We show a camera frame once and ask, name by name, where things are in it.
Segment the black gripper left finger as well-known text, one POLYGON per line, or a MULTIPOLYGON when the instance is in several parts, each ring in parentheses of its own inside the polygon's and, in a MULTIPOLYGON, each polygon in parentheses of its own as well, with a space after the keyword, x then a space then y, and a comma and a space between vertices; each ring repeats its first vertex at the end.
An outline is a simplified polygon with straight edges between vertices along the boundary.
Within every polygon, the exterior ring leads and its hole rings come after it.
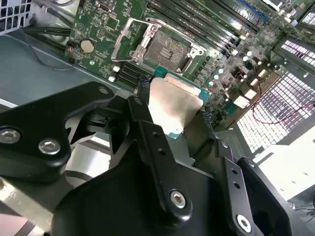
POLYGON ((163 130, 153 123, 146 102, 122 98, 89 82, 18 106, 0 116, 0 173, 35 182, 58 179, 70 159, 70 147, 95 132, 111 136, 117 166, 142 163, 160 216, 187 222, 189 194, 178 178, 176 161, 163 130))

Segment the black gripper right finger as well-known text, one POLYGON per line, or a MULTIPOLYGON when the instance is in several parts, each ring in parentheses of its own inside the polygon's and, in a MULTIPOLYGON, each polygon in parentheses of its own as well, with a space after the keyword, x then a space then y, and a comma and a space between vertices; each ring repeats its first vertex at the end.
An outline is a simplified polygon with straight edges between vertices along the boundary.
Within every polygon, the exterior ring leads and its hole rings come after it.
POLYGON ((233 161, 231 148, 218 139, 205 111, 193 119, 198 150, 195 166, 214 177, 220 191, 204 228, 196 236, 298 236, 300 219, 250 159, 233 161))

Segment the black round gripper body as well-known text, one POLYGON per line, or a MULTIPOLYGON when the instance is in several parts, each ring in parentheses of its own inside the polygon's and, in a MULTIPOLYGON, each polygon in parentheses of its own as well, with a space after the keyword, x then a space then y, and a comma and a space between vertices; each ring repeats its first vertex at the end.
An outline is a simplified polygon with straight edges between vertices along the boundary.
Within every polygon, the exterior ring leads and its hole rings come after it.
POLYGON ((182 164, 179 175, 193 211, 178 228, 169 227, 150 195, 139 160, 121 164, 70 191, 53 217, 54 236, 229 236, 221 192, 207 174, 182 164))

